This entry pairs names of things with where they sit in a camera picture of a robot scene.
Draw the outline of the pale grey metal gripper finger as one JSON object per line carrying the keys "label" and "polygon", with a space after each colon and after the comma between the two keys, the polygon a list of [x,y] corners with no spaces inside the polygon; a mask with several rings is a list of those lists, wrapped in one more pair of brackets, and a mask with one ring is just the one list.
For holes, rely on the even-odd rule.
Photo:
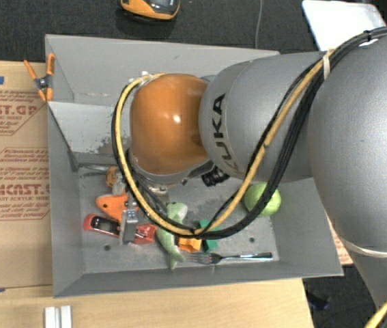
{"label": "pale grey metal gripper finger", "polygon": [[122,216],[122,243],[128,244],[134,241],[139,218],[135,210],[127,209]]}

